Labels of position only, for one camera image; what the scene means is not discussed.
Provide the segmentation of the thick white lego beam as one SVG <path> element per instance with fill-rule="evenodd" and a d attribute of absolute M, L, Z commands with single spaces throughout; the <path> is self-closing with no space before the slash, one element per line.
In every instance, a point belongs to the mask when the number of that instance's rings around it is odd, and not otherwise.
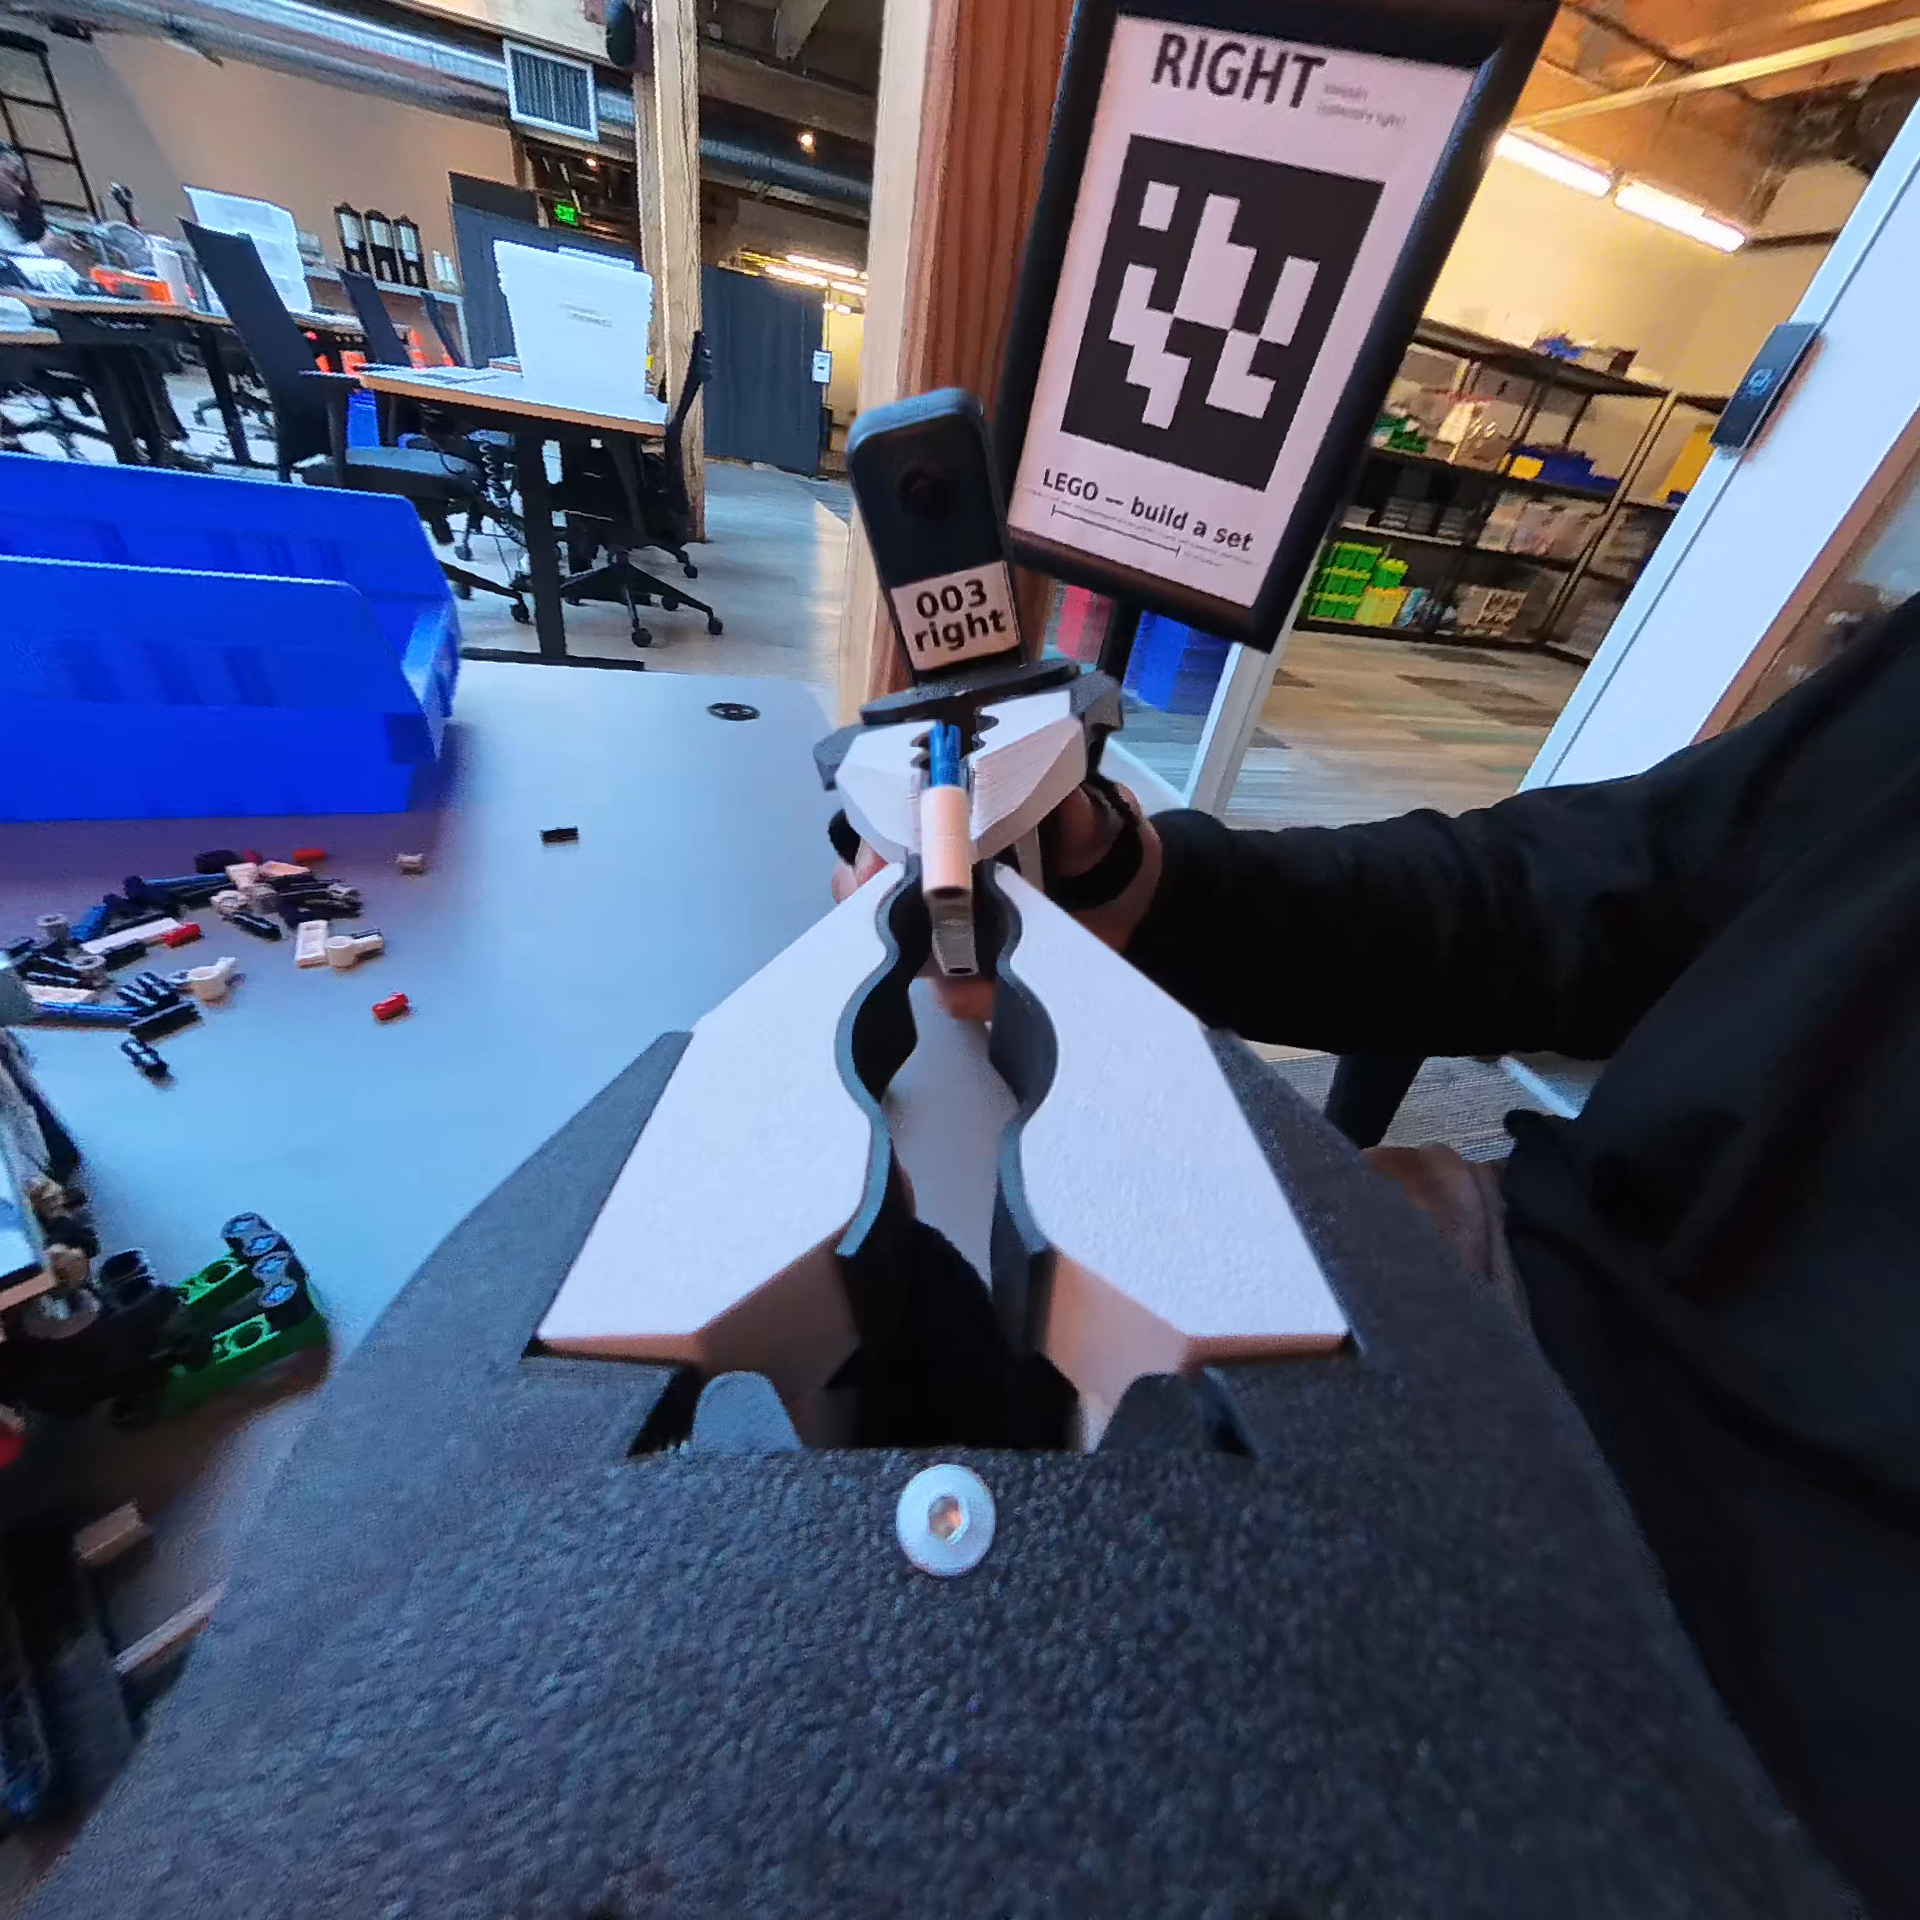
<path fill-rule="evenodd" d="M 930 956 L 949 979 L 978 975 L 973 833 L 967 739 L 956 721 L 930 724 L 919 792 L 919 871 Z"/>

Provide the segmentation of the person's right forearm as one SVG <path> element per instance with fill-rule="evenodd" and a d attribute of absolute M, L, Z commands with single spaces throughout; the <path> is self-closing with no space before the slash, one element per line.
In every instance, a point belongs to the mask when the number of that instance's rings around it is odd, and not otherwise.
<path fill-rule="evenodd" d="M 1915 599 L 1642 775 L 1459 815 L 1156 821 L 1124 956 L 1247 1039 L 1599 1060 L 1668 993 L 1812 1033 L 1915 998 Z"/>

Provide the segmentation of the white door frame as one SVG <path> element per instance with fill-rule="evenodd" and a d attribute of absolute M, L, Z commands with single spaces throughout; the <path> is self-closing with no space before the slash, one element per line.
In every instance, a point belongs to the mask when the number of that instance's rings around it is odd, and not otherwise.
<path fill-rule="evenodd" d="M 1716 447 L 1521 791 L 1628 776 L 1761 704 L 1817 596 L 1915 470 L 1919 118 L 1793 311 L 1809 350 Z"/>

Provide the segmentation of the dark partition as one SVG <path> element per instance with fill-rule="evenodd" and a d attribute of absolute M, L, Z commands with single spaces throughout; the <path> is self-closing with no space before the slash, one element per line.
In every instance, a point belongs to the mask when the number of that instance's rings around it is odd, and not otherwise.
<path fill-rule="evenodd" d="M 824 447 L 826 300 L 783 279 L 704 267 L 704 452 L 813 475 Z"/>

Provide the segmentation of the person's left hand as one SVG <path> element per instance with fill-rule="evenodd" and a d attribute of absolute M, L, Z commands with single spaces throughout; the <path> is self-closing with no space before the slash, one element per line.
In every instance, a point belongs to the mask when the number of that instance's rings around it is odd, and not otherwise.
<path fill-rule="evenodd" d="M 1527 1293 L 1506 1235 L 1500 1168 L 1471 1160 L 1449 1143 L 1378 1143 L 1364 1148 L 1362 1156 L 1428 1215 L 1477 1291 L 1500 1302 L 1515 1323 L 1530 1326 Z"/>

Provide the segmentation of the blue plastic bin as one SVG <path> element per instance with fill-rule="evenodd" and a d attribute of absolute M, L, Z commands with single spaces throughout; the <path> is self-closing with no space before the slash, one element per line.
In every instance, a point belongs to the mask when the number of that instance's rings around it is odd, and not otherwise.
<path fill-rule="evenodd" d="M 408 812 L 441 784 L 447 589 L 5 560 L 8 823 Z"/>
<path fill-rule="evenodd" d="M 2 462 L 2 592 L 5 560 L 201 568 L 348 582 L 376 595 L 450 595 L 425 528 L 396 495 L 33 454 L 8 454 Z"/>

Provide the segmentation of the thin wooden post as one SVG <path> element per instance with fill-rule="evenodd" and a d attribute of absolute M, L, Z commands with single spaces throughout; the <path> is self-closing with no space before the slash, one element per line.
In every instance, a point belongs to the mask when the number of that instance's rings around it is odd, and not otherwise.
<path fill-rule="evenodd" d="M 704 327 L 700 21 L 693 3 L 633 3 L 640 257 L 656 284 L 656 371 L 674 406 Z"/>

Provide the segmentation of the ceiling light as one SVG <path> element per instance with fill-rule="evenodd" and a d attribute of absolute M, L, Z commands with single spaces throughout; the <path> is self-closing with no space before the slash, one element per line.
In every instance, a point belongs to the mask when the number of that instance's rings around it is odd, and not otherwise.
<path fill-rule="evenodd" d="M 1639 177 L 1615 175 L 1599 165 L 1559 150 L 1539 140 L 1503 133 L 1496 155 L 1505 161 L 1563 184 L 1591 200 L 1611 200 L 1624 214 L 1683 236 L 1720 253 L 1747 248 L 1748 236 L 1738 223 L 1722 219 L 1704 205 Z"/>

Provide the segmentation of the blue floor bins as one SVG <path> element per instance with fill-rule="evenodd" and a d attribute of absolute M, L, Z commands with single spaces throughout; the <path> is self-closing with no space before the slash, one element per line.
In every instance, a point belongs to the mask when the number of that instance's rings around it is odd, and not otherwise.
<path fill-rule="evenodd" d="M 1143 612 L 1124 688 L 1160 712 L 1205 717 L 1228 670 L 1232 643 L 1162 612 Z"/>

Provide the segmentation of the white lego truck model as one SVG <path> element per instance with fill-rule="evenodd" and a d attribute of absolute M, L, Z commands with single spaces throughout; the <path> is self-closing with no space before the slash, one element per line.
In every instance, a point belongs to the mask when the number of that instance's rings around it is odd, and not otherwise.
<path fill-rule="evenodd" d="M 82 1816 L 128 1761 L 220 1603 L 140 1635 L 111 1591 L 153 1545 L 136 1499 L 106 1499 L 111 1413 L 153 1408 L 187 1355 L 143 1254 L 103 1254 L 81 1152 L 5 1031 L 2 1836 Z"/>

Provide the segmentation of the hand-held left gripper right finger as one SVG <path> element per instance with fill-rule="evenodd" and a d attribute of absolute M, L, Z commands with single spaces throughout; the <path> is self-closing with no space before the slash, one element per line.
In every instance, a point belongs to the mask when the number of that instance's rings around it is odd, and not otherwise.
<path fill-rule="evenodd" d="M 1095 1448 L 1149 1375 L 1335 1352 L 1352 1323 L 1186 1008 L 1035 884 L 980 873 L 1000 927 L 992 1301 Z"/>

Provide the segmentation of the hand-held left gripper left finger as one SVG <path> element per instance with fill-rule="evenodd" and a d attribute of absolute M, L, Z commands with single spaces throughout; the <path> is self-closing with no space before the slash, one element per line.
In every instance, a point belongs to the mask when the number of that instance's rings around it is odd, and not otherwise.
<path fill-rule="evenodd" d="M 762 1375 L 808 1443 L 900 1313 L 915 1208 L 882 1100 L 919 1031 L 921 871 L 891 864 L 721 1001 L 537 1326 L 546 1350 Z"/>

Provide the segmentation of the wooden pillar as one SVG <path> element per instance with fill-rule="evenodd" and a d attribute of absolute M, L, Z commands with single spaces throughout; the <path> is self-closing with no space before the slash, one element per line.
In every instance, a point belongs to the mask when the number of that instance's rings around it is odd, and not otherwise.
<path fill-rule="evenodd" d="M 994 406 L 1069 3 L 889 3 L 860 415 L 959 387 Z"/>

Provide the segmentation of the wall access reader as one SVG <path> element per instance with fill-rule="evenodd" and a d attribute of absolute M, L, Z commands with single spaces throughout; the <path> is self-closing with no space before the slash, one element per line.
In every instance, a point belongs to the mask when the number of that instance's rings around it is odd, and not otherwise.
<path fill-rule="evenodd" d="M 1768 333 L 1720 412 L 1709 439 L 1714 447 L 1747 451 L 1754 444 L 1809 359 L 1819 332 L 1821 321 L 1817 319 L 1789 319 Z"/>

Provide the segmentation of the person's black top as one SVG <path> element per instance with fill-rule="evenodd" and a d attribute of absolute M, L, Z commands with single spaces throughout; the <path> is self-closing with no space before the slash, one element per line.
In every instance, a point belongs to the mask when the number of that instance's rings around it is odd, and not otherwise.
<path fill-rule="evenodd" d="M 1505 1045 L 1608 1063 L 1512 1158 L 1535 1326 L 1784 1797 L 1915 1916 L 1915 600 L 1485 824 Z"/>

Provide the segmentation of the storage shelving rack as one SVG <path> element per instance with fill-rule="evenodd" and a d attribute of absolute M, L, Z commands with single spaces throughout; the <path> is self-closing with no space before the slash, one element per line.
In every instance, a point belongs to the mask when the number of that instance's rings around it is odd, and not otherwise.
<path fill-rule="evenodd" d="M 1410 335 L 1303 592 L 1305 632 L 1591 660 L 1712 452 L 1728 398 L 1628 352 Z"/>

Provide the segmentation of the cluttered desk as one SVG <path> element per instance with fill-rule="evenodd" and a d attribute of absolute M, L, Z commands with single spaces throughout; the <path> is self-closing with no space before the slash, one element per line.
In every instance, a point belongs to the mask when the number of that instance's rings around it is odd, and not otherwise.
<path fill-rule="evenodd" d="M 263 473 L 249 447 L 249 431 L 235 398 L 232 365 L 242 352 L 252 371 L 261 371 L 256 352 L 245 344 L 228 316 L 215 316 L 192 303 L 136 301 L 92 294 L 48 294 L 28 286 L 5 287 L 5 344 L 26 344 L 28 328 L 13 327 L 13 305 L 45 328 L 75 359 L 108 425 L 114 456 L 125 464 L 184 465 L 185 454 L 161 441 L 161 423 L 136 382 L 138 350 L 191 344 L 208 374 L 215 408 L 225 423 L 228 452 L 225 462 L 241 470 Z"/>

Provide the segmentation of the black office chair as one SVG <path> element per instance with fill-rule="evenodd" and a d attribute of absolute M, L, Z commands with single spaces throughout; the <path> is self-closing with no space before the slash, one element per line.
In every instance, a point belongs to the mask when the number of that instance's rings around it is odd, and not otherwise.
<path fill-rule="evenodd" d="M 682 588 L 658 580 L 633 556 L 656 549 L 697 575 L 689 558 L 691 504 L 684 459 L 684 427 L 691 405 L 703 396 L 714 371 L 704 332 L 696 332 L 679 405 L 663 427 L 663 444 L 650 451 L 639 436 L 575 441 L 560 451 L 557 504 L 567 523 L 567 574 L 562 604 L 620 605 L 628 612 L 632 643 L 652 647 L 653 635 L 640 621 L 640 608 L 666 612 L 693 608 L 704 615 L 707 632 L 723 635 L 723 616 Z"/>
<path fill-rule="evenodd" d="M 184 223 L 201 275 L 221 300 L 232 328 L 261 373 L 273 403 L 277 475 L 317 488 L 405 497 L 436 541 L 448 541 L 456 511 L 490 511 L 480 464 L 424 447 L 351 444 L 351 398 L 370 400 L 354 374 L 321 367 L 307 335 L 284 305 L 252 237 Z"/>

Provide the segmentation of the green black lego assembly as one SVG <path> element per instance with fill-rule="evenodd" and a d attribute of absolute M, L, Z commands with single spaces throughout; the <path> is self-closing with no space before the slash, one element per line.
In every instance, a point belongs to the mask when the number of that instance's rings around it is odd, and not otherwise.
<path fill-rule="evenodd" d="M 184 1321 L 156 1403 L 165 1421 L 330 1343 L 321 1296 L 288 1237 L 259 1212 L 228 1215 L 221 1235 L 225 1252 L 173 1287 Z"/>

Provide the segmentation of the air vent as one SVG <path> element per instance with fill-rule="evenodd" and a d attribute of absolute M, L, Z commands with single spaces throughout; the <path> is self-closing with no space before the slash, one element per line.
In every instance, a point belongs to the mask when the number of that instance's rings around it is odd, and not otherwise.
<path fill-rule="evenodd" d="M 595 144 L 602 134 L 596 76 L 586 60 L 505 39 L 501 60 L 511 118 L 528 131 Z"/>

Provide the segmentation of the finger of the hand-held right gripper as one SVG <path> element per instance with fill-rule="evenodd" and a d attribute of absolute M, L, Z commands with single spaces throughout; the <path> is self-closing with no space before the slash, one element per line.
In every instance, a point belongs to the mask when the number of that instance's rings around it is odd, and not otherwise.
<path fill-rule="evenodd" d="M 1069 709 L 985 709 L 967 755 L 977 862 L 1016 847 L 1089 775 L 1085 719 Z"/>
<path fill-rule="evenodd" d="M 835 900 L 851 900 L 887 867 L 921 862 L 925 734 L 925 727 L 841 727 L 832 734 L 832 792 L 856 833 L 856 849 L 835 855 Z"/>

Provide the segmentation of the person's right hand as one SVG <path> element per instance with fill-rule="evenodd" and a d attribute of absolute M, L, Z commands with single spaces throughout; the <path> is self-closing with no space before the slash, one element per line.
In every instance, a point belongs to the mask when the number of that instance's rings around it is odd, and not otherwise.
<path fill-rule="evenodd" d="M 1093 784 L 1076 785 L 1047 815 L 1041 830 L 1041 852 L 1047 895 L 1056 904 L 1065 904 L 1063 888 L 1067 881 L 1093 873 L 1128 837 L 1130 830 L 1123 821 L 1135 823 L 1131 833 L 1138 840 L 1138 864 L 1130 884 L 1105 903 L 1074 908 L 1073 916 L 1100 942 L 1124 956 L 1156 897 L 1164 876 L 1162 837 L 1152 821 L 1145 817 L 1137 792 L 1128 785 L 1115 785 L 1112 797 L 1101 797 L 1101 791 Z M 853 852 L 853 859 L 840 857 L 832 869 L 832 900 L 837 904 L 849 900 L 887 864 L 864 840 Z M 977 1024 L 992 1021 L 996 989 L 991 981 L 980 985 L 977 981 L 949 981 L 945 975 L 928 979 L 936 998 L 952 1016 Z"/>

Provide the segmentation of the white board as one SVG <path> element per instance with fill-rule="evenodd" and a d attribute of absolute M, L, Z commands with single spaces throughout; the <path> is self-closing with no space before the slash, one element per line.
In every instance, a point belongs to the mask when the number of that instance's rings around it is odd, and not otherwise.
<path fill-rule="evenodd" d="M 656 286 L 602 255 L 495 239 L 521 374 L 539 396 L 609 415 L 653 405 L 648 352 Z"/>

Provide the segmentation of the pile of small lego pieces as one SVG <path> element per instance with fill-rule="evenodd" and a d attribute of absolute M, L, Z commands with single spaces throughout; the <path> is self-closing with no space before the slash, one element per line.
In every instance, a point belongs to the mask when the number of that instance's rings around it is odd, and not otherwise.
<path fill-rule="evenodd" d="M 29 1027 L 103 1036 L 145 1084 L 165 1087 L 165 1041 L 235 993 L 252 943 L 299 974 L 354 974 L 388 949 L 367 891 L 323 847 L 210 847 L 185 873 L 125 876 L 81 911 L 42 913 L 5 939 L 5 1039 Z"/>

